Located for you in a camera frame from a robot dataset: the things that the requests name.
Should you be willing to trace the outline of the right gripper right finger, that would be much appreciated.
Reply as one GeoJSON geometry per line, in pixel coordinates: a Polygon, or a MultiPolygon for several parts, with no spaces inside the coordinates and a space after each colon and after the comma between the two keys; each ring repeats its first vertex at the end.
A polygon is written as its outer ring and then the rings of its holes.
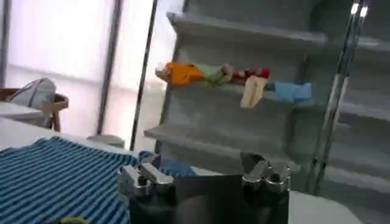
{"type": "Polygon", "coordinates": [[[261,155],[240,153],[244,174],[242,183],[257,191],[264,186],[268,192],[282,194],[290,191],[291,168],[285,163],[270,162],[261,155]]]}

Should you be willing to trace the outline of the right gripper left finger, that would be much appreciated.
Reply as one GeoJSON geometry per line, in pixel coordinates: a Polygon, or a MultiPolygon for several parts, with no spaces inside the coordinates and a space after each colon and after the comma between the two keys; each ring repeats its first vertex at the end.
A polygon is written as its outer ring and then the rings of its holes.
{"type": "Polygon", "coordinates": [[[163,174],[159,168],[161,156],[152,154],[143,158],[137,167],[121,166],[117,171],[118,194],[126,197],[143,197],[151,190],[165,193],[174,186],[174,177],[163,174]]]}

